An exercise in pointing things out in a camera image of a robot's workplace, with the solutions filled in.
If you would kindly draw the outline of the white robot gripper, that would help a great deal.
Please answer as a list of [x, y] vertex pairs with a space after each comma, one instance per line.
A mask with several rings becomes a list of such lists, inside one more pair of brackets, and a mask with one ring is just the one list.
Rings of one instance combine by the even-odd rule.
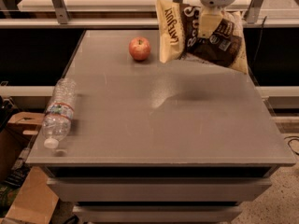
[[200, 0], [203, 4], [200, 17], [198, 36], [209, 39], [223, 19], [222, 7], [230, 6], [235, 0]]

